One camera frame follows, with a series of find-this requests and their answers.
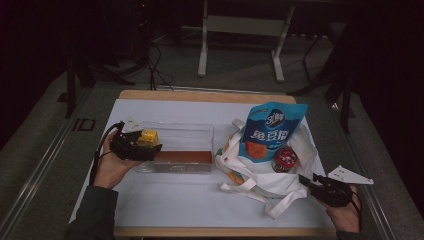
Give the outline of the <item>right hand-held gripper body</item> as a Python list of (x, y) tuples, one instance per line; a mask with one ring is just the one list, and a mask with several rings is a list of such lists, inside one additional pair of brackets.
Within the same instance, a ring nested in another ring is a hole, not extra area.
[(374, 180), (364, 177), (342, 166), (326, 175), (325, 184), (314, 182), (311, 195), (331, 207), (345, 207), (352, 199), (351, 184), (373, 185)]

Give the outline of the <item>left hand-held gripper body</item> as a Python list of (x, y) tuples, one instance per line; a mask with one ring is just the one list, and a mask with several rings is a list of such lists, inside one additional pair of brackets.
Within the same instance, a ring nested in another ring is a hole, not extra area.
[(141, 132), (147, 128), (139, 121), (129, 117), (117, 125), (117, 133), (111, 142), (111, 150), (122, 160), (153, 161), (155, 156), (148, 154), (149, 147), (137, 144)]

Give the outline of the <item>yellow juice box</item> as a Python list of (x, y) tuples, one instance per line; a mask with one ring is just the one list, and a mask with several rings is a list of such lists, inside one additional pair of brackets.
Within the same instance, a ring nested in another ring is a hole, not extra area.
[(158, 133), (154, 130), (143, 130), (137, 139), (137, 144), (142, 147), (152, 148), (160, 144)]

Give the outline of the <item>red jar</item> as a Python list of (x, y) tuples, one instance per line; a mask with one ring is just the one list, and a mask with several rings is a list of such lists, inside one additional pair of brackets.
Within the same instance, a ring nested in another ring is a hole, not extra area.
[(286, 146), (276, 152), (272, 168), (277, 173), (287, 173), (294, 167), (297, 160), (298, 156), (294, 150)]

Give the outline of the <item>brown drink carton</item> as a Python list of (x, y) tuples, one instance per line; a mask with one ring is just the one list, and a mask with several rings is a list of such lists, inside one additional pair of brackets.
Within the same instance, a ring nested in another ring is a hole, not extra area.
[(155, 157), (155, 161), (211, 164), (212, 153), (210, 151), (163, 151)]

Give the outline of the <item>clear plastic container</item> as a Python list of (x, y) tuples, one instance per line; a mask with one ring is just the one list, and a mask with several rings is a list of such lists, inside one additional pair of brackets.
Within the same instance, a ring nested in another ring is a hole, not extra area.
[(213, 165), (214, 127), (208, 124), (143, 122), (158, 133), (163, 151), (210, 151), (211, 164), (144, 162), (136, 170), (141, 173), (210, 174)]

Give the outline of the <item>white tote bag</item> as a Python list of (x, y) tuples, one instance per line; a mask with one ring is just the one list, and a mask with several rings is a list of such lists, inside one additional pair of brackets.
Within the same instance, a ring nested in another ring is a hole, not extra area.
[(233, 184), (223, 183), (225, 192), (241, 194), (265, 204), (265, 214), (276, 219), (297, 199), (306, 198), (307, 187), (299, 182), (302, 175), (312, 178), (318, 164), (318, 151), (309, 128), (301, 123), (288, 142), (299, 160), (288, 173), (277, 173), (272, 162), (253, 163), (241, 156), (241, 138), (245, 122), (235, 118), (236, 131), (215, 155), (216, 166), (223, 170)]

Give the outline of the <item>blue snack bag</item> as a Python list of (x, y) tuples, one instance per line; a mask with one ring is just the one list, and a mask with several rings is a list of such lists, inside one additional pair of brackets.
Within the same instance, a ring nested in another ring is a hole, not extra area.
[(298, 129), (307, 109), (307, 104), (280, 102), (253, 107), (246, 119), (239, 155), (254, 163), (272, 160)]

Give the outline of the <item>person's right hand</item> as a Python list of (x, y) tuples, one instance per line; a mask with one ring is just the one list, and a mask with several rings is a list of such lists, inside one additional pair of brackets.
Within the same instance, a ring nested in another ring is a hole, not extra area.
[(353, 192), (350, 203), (345, 207), (327, 206), (326, 212), (337, 230), (359, 233), (362, 225), (361, 201), (357, 187), (351, 185), (350, 188)]

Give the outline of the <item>person's left hand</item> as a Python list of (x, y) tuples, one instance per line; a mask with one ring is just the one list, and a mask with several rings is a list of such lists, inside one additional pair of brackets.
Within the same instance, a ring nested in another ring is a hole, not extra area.
[(141, 164), (141, 161), (122, 160), (112, 152), (110, 145), (115, 135), (116, 131), (105, 138), (93, 186), (113, 189), (130, 169)]

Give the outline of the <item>black metal stand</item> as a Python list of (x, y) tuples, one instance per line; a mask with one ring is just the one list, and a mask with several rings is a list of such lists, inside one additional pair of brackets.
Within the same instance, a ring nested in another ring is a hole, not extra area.
[(93, 87), (96, 83), (92, 70), (97, 70), (104, 74), (108, 79), (122, 85), (133, 85), (133, 82), (127, 81), (118, 74), (113, 73), (105, 66), (97, 63), (93, 59), (84, 55), (70, 54), (67, 57), (67, 113), (66, 117), (70, 118), (76, 109), (76, 79), (79, 79), (83, 86)]

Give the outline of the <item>white metal stand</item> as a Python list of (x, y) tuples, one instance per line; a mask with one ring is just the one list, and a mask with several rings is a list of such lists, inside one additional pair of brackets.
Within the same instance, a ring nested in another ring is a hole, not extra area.
[(208, 33), (221, 32), (233, 34), (250, 34), (260, 36), (272, 36), (279, 39), (276, 47), (271, 51), (271, 59), (277, 82), (285, 80), (280, 55), (283, 45), (288, 36), (288, 30), (295, 12), (295, 5), (290, 4), (285, 11), (283, 20), (245, 18), (222, 15), (210, 15), (208, 13), (209, 0), (203, 0), (202, 14), (202, 45), (198, 64), (197, 75), (204, 77), (207, 70), (208, 60)]

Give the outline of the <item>black floor bracket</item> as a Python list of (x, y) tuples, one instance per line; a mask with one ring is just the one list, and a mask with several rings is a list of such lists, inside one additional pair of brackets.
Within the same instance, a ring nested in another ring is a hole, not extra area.
[(96, 125), (95, 119), (77, 118), (72, 130), (73, 131), (92, 131)]

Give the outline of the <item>black chair frame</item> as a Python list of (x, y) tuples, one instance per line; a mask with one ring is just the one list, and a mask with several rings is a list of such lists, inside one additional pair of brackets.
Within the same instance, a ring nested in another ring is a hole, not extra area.
[(322, 38), (317, 37), (302, 58), (302, 66), (305, 71), (307, 79), (310, 84), (292, 92), (289, 92), (290, 96), (302, 96), (317, 89), (327, 83), (330, 84), (327, 89), (324, 99), (327, 103), (331, 103), (336, 106), (336, 102), (339, 97), (342, 97), (341, 112), (340, 112), (340, 124), (343, 130), (349, 134), (349, 111), (350, 111), (350, 100), (351, 100), (351, 78), (347, 76), (348, 71), (342, 70), (341, 65), (337, 63), (337, 43), (342, 36), (346, 24), (345, 23), (329, 23), (326, 27), (326, 36), (330, 42), (334, 45), (328, 59), (326, 60), (323, 68), (313, 77), (310, 77), (308, 67), (306, 63), (306, 57), (316, 45), (316, 43)]

